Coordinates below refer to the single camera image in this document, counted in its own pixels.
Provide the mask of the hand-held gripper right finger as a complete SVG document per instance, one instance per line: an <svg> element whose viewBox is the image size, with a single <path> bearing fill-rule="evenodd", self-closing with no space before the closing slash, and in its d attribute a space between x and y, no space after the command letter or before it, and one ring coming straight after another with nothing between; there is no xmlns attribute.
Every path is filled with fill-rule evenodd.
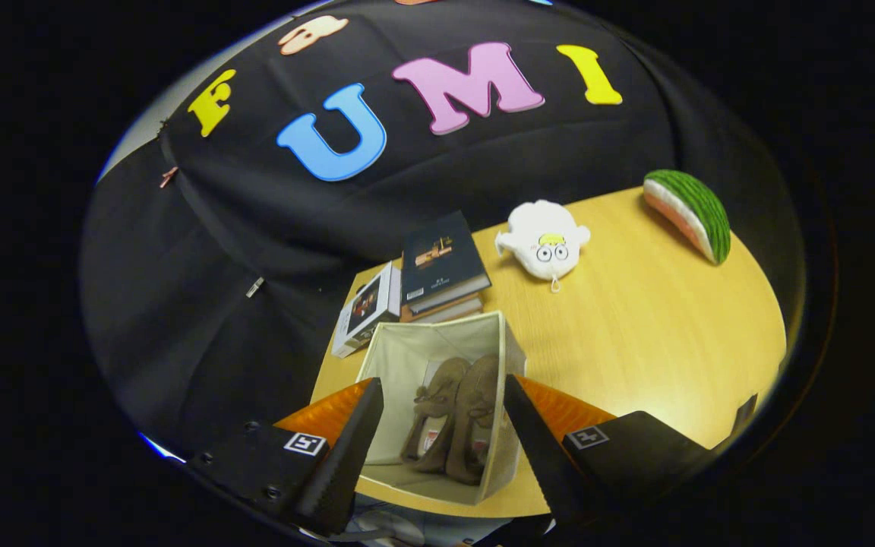
<svg viewBox="0 0 875 547"><path fill-rule="evenodd" d="M651 413L612 416L507 375L504 407L559 532L645 516L714 454Z"/></svg>

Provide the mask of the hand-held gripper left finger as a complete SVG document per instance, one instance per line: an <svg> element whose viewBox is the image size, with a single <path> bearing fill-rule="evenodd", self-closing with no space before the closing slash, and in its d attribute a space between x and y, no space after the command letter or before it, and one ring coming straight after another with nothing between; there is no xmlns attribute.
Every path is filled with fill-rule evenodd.
<svg viewBox="0 0 875 547"><path fill-rule="evenodd" d="M379 378L366 378L278 420L248 420L188 458L188 474L283 532L336 536L384 411Z"/></svg>

